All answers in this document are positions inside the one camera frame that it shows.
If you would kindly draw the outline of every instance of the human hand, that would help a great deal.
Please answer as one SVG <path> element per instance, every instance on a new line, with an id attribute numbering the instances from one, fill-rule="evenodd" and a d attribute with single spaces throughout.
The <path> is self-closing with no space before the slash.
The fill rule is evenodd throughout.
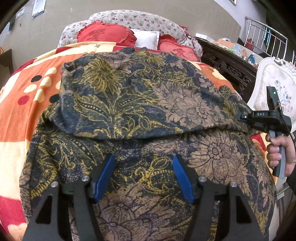
<path id="1" fill-rule="evenodd" d="M 267 160 L 270 168 L 276 167 L 281 159 L 281 154 L 279 153 L 279 146 L 282 145 L 286 148 L 286 169 L 285 176 L 289 177 L 294 170 L 296 164 L 296 153 L 294 148 L 293 140 L 290 136 L 278 136 L 276 138 L 270 138 L 270 135 L 266 135 L 266 141 L 271 142 L 267 146 Z"/>

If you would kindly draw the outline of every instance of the white pillow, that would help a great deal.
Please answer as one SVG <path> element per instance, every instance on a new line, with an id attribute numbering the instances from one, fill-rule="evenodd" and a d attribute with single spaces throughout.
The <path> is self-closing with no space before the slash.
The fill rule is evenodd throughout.
<path id="1" fill-rule="evenodd" d="M 132 29 L 134 32 L 137 41 L 134 47 L 157 50 L 158 40 L 159 40 L 159 31 L 144 31 L 138 29 Z"/>

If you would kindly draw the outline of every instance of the floral patterned cloth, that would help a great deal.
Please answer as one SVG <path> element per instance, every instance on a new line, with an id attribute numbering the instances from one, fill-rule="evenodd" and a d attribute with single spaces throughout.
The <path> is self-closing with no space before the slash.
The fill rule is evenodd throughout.
<path id="1" fill-rule="evenodd" d="M 59 101 L 43 112 L 20 177 L 25 217 L 52 181 L 75 181 L 114 153 L 111 183 L 94 205 L 104 239 L 183 240 L 193 206 L 172 169 L 178 153 L 215 183 L 237 182 L 267 235 L 275 184 L 249 138 L 252 131 L 234 119 L 238 111 L 250 109 L 171 53 L 128 47 L 65 63 Z M 218 203 L 214 209 L 210 240 Z M 73 240 L 79 240 L 72 209 L 70 219 Z"/>
<path id="2" fill-rule="evenodd" d="M 98 12 L 91 15 L 88 21 L 70 24 L 65 27 L 58 47 L 76 43 L 77 34 L 82 28 L 84 28 L 84 26 L 100 20 L 104 23 L 118 23 L 133 29 L 159 31 L 160 35 L 169 34 L 173 36 L 179 44 L 193 48 L 198 57 L 202 56 L 201 45 L 197 40 L 194 40 L 193 42 L 192 39 L 187 38 L 186 31 L 178 24 L 152 13 L 133 10 L 110 10 Z"/>

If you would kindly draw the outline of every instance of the paper on wall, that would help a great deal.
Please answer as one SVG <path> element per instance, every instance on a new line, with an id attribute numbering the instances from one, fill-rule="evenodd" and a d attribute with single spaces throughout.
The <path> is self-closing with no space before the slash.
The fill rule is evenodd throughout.
<path id="1" fill-rule="evenodd" d="M 32 12 L 32 18 L 36 18 L 40 14 L 44 13 L 45 2 L 46 0 L 35 0 L 33 12 Z"/>

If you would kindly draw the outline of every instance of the metal screw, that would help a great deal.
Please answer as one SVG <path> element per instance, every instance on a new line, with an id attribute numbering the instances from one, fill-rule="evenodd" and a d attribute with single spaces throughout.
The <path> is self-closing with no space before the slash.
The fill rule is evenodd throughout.
<path id="1" fill-rule="evenodd" d="M 204 177 L 204 176 L 200 176 L 200 177 L 198 178 L 198 180 L 199 180 L 201 183 L 205 183 L 205 182 L 207 181 L 207 178 Z"/>
<path id="2" fill-rule="evenodd" d="M 59 184 L 59 183 L 58 183 L 57 181 L 54 181 L 54 182 L 52 182 L 52 183 L 50 184 L 50 186 L 51 186 L 52 188 L 55 188 L 55 187 L 57 187 L 58 184 Z"/>
<path id="3" fill-rule="evenodd" d="M 87 181 L 89 180 L 89 176 L 88 176 L 88 175 L 85 175 L 85 176 L 83 176 L 83 177 L 81 178 L 81 180 L 82 180 L 83 182 L 87 182 Z"/>
<path id="4" fill-rule="evenodd" d="M 233 187 L 233 188 L 236 188 L 237 187 L 237 183 L 234 182 L 234 181 L 231 181 L 230 182 L 230 186 Z"/>

